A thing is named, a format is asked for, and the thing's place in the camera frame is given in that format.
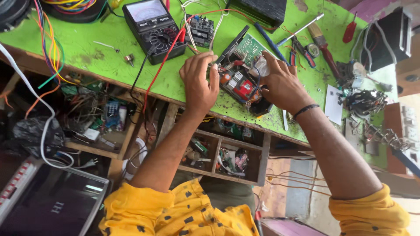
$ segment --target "multimeter display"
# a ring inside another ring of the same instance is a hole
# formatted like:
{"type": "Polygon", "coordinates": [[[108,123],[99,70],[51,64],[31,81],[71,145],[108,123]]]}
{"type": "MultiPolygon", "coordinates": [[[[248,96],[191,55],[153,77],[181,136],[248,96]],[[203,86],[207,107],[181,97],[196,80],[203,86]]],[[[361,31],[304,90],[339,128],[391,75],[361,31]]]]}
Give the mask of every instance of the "multimeter display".
{"type": "Polygon", "coordinates": [[[130,12],[135,22],[141,22],[168,14],[160,0],[151,0],[127,5],[127,10],[130,12]]]}

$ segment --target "shirt sleeve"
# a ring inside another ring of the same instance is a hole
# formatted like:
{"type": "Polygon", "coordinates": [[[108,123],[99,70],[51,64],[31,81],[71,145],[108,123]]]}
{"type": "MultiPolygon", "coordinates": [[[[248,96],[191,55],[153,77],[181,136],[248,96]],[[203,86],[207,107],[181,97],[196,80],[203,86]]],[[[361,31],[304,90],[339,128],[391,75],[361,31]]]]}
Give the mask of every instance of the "shirt sleeve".
{"type": "Polygon", "coordinates": [[[329,208],[340,221],[342,236],[390,235],[410,236],[406,228],[409,214],[389,196],[389,187],[356,200],[334,200],[330,198],[329,208]]]}
{"type": "Polygon", "coordinates": [[[99,229],[106,236],[154,235],[156,220],[173,206],[175,196],[150,188],[135,188],[127,183],[104,201],[105,216],[99,229]]]}

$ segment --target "black wristband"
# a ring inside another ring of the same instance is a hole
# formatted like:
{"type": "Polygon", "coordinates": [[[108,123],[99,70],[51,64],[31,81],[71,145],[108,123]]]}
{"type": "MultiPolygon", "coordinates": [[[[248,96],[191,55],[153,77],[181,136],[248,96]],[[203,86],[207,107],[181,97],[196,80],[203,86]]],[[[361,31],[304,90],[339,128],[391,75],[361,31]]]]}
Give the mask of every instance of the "black wristband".
{"type": "Polygon", "coordinates": [[[300,111],[298,111],[294,116],[293,116],[293,121],[295,121],[296,120],[296,117],[299,115],[299,114],[301,114],[301,113],[303,113],[303,112],[305,112],[305,111],[307,111],[307,110],[309,110],[309,109],[312,109],[312,108],[318,108],[319,107],[319,105],[318,104],[311,104],[311,105],[309,105],[309,106],[306,106],[306,107],[304,107],[304,108],[302,108],[302,109],[300,109],[300,111]]]}

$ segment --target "hand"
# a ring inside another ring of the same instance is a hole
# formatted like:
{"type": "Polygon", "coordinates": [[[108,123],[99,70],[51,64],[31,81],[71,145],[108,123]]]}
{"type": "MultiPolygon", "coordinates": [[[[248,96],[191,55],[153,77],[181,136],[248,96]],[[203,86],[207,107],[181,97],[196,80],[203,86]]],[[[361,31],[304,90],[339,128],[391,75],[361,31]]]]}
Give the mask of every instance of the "hand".
{"type": "Polygon", "coordinates": [[[287,66],[284,61],[277,60],[266,51],[262,55],[267,61],[270,74],[261,78],[260,85],[268,86],[268,89],[262,89],[262,95],[269,102],[292,115],[315,103],[299,82],[295,66],[287,66]]]}
{"type": "Polygon", "coordinates": [[[186,111],[205,116],[219,94],[218,66],[210,68],[210,83],[206,80],[208,64],[217,59],[213,51],[188,58],[179,70],[185,85],[186,111]]]}

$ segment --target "person's left hand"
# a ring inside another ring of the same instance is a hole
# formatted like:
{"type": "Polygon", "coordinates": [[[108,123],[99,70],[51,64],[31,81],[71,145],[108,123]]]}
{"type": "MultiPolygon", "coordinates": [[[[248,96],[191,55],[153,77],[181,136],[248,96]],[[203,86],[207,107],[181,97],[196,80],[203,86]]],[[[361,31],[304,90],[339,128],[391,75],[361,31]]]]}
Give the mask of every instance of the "person's left hand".
{"type": "Polygon", "coordinates": [[[185,85],[186,111],[205,116],[215,104],[219,93],[218,66],[210,68],[210,83],[206,74],[208,64],[217,58],[213,51],[201,53],[188,58],[179,70],[185,85]]]}

